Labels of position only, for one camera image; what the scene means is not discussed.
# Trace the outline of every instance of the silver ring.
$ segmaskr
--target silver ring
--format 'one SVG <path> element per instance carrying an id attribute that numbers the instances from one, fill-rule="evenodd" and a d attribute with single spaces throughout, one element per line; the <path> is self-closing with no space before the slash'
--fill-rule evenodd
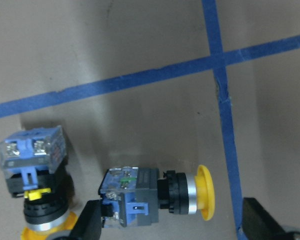
<path id="1" fill-rule="evenodd" d="M 59 226 L 60 224 L 64 223 L 68 216 L 69 216 L 69 209 L 60 217 L 58 217 L 57 219 L 50 221 L 50 222 L 46 222 L 46 223 L 42 223 L 42 224 L 30 224 L 27 223 L 26 226 L 36 232 L 42 232 L 42 231 L 47 231 L 50 229 L 53 229 L 57 226 Z"/>
<path id="2" fill-rule="evenodd" d="M 197 212 L 197 189 L 195 183 L 195 176 L 193 174 L 186 173 L 185 177 L 189 196 L 188 214 L 195 214 Z"/>

